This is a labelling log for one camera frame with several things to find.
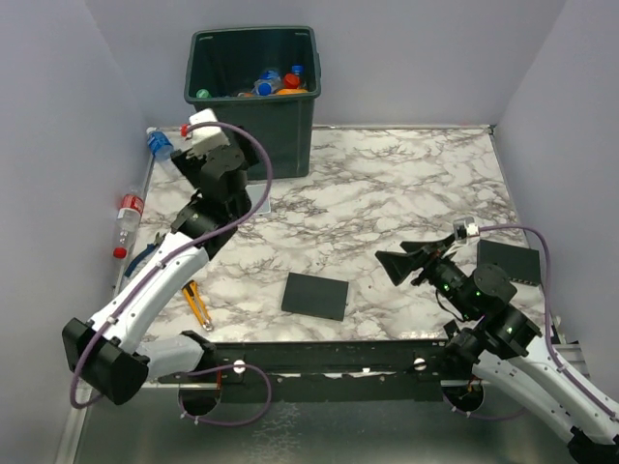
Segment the green crushed bottle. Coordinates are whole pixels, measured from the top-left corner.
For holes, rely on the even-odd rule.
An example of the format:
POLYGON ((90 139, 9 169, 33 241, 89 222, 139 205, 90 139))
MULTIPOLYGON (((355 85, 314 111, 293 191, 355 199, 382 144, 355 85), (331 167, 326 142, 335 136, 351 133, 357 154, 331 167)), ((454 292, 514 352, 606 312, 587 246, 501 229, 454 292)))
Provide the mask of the green crushed bottle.
POLYGON ((199 89, 196 94, 195 97, 197 99, 210 99, 211 98, 211 94, 207 89, 199 89))

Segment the orange object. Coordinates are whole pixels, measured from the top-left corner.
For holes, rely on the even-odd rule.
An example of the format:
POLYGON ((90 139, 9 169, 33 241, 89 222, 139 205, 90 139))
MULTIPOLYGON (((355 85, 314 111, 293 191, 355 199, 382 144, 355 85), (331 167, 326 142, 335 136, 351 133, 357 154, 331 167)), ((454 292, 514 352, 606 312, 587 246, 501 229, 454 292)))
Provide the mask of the orange object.
POLYGON ((308 93, 307 89, 303 88, 283 88, 277 91, 278 96, 293 96, 293 95, 305 95, 308 93))

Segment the Pepsi bottle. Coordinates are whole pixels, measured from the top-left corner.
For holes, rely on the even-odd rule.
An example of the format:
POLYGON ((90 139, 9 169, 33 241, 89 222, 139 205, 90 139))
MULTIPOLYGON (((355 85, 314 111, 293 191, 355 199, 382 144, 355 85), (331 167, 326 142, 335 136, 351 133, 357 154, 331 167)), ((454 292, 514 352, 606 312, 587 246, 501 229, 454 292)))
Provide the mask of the Pepsi bottle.
POLYGON ((261 97, 274 95, 283 88, 281 75, 277 70, 266 70, 253 84, 252 92, 261 97))

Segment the small red cap bottle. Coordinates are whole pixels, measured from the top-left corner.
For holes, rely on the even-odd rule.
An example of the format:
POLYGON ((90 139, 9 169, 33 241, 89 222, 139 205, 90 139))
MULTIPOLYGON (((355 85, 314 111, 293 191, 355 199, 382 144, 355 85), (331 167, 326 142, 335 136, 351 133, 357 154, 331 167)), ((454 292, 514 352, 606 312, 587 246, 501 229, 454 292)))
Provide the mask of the small red cap bottle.
POLYGON ((284 89, 299 89, 302 79, 298 74, 289 72, 283 77, 282 83, 284 89))

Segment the blue label water bottle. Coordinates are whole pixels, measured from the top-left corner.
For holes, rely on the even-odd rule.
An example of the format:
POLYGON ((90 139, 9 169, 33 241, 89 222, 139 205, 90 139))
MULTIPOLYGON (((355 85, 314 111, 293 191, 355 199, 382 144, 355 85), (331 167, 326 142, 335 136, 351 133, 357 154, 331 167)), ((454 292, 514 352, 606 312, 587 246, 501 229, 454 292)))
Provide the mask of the blue label water bottle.
POLYGON ((304 74, 305 68, 303 65, 294 65, 291 67, 291 72, 294 75, 302 76, 304 74))

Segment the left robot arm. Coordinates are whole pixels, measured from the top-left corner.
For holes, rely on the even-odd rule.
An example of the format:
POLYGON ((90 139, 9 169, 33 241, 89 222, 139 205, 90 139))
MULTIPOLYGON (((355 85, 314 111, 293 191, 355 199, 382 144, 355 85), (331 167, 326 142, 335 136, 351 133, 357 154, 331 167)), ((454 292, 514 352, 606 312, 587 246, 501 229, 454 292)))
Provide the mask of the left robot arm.
POLYGON ((162 342, 142 337, 171 298, 204 268, 265 203, 251 202, 247 172, 261 163, 268 174, 273 166, 260 142, 246 130, 225 124, 237 144, 220 146, 199 160, 198 225, 190 235, 172 231, 151 260, 104 308, 87 321, 71 319, 62 341, 73 374, 70 402, 86 408, 76 397, 84 381, 99 397, 115 405, 132 399, 149 380, 183 372, 199 382, 213 372, 211 346, 197 333, 185 331, 162 342))

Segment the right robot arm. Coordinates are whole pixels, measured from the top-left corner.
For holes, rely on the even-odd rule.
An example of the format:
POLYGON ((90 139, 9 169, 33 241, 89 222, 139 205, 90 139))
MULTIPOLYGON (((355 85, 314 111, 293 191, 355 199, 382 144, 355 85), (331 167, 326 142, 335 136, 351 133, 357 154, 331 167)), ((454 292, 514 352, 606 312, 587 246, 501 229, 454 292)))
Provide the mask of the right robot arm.
POLYGON ((478 241, 481 228, 460 225, 435 242, 403 242, 399 252, 375 256, 394 285, 415 274, 473 322, 445 347, 444 365, 454 377, 490 382, 543 421, 577 463, 618 460, 618 403, 596 388, 551 344, 550 326, 539 327, 511 303, 516 288, 496 265, 466 275, 452 260, 478 241))

